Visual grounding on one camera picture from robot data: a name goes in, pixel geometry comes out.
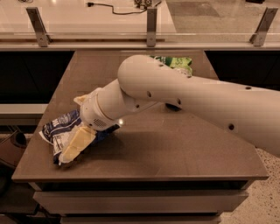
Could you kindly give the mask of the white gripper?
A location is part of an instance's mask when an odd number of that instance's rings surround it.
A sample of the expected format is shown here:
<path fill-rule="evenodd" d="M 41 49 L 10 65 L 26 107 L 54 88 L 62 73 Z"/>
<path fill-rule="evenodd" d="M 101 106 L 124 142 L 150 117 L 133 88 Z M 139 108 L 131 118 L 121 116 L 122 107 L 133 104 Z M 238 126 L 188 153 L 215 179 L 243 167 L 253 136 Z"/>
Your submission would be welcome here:
<path fill-rule="evenodd" d="M 107 118 L 101 110 L 98 101 L 98 94 L 101 90 L 98 87 L 89 94 L 76 96 L 73 99 L 80 105 L 80 119 L 87 126 L 80 126 L 72 131 L 66 146 L 59 155 L 60 164 L 74 161 L 95 140 L 95 130 L 106 130 L 116 124 L 116 120 Z"/>

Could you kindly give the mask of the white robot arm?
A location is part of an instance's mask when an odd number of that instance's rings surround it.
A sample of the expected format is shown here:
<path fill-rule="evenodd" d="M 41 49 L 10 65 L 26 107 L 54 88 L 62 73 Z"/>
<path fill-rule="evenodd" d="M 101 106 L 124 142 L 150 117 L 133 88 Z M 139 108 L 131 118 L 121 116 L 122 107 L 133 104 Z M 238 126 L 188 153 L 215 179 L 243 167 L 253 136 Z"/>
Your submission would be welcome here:
<path fill-rule="evenodd" d="M 149 56 L 127 58 L 115 80 L 75 101 L 80 105 L 83 126 L 63 148 L 61 164 L 77 158 L 97 131 L 159 102 L 185 109 L 272 155 L 280 155 L 279 91 L 189 77 Z"/>

